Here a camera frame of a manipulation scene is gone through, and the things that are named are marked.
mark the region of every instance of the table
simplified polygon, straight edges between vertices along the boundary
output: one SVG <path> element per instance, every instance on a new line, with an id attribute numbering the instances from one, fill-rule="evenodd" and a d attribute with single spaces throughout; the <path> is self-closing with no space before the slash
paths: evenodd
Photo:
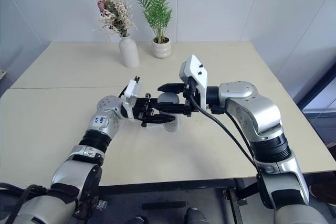
<path id="1" fill-rule="evenodd" d="M 150 43 L 139 43 L 140 66 L 124 67 L 118 44 L 51 43 L 1 98 L 0 180 L 48 187 L 54 171 L 79 143 L 97 102 L 118 95 L 135 75 L 142 95 L 180 82 L 181 63 L 195 54 L 208 71 L 208 85 L 245 80 L 279 106 L 285 134 L 304 173 L 336 170 L 336 163 L 281 83 L 249 42 L 193 42 L 173 45 L 157 59 Z M 224 115 L 218 118 L 237 131 Z M 169 133 L 156 125 L 124 121 L 111 142 L 101 186 L 255 176 L 232 140 L 200 113 L 182 117 Z"/>

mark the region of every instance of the white flower pot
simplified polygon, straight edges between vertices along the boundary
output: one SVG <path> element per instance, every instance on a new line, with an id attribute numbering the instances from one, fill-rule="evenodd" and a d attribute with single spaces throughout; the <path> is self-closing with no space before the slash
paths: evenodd
<path id="1" fill-rule="evenodd" d="M 163 44 L 156 43 L 152 40 L 152 52 L 155 57 L 160 59 L 167 58 L 172 53 L 172 44 L 170 40 Z"/>
<path id="2" fill-rule="evenodd" d="M 123 64 L 128 68 L 136 68 L 140 64 L 138 49 L 136 43 L 131 39 L 130 35 L 121 37 L 119 49 L 122 55 Z"/>

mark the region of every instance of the gray object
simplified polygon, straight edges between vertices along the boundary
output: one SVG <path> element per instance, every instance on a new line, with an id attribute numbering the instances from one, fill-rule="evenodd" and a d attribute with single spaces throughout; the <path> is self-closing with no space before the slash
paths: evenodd
<path id="1" fill-rule="evenodd" d="M 328 224 L 316 209 L 306 205 L 284 206 L 275 212 L 275 224 Z"/>
<path id="2" fill-rule="evenodd" d="M 157 102 L 172 102 L 178 104 L 180 102 L 179 96 L 172 92 L 165 92 L 159 95 Z M 164 123 L 163 127 L 168 132 L 176 132 L 181 127 L 181 116 L 179 114 L 169 114 L 175 116 L 175 120 L 169 123 Z"/>
<path id="3" fill-rule="evenodd" d="M 98 209 L 98 210 L 100 210 L 100 211 L 103 211 L 106 207 L 107 207 L 107 201 L 106 200 L 102 200 L 102 199 L 100 199 L 99 201 L 98 201 L 98 204 L 97 204 L 97 206 L 96 206 L 96 208 Z"/>

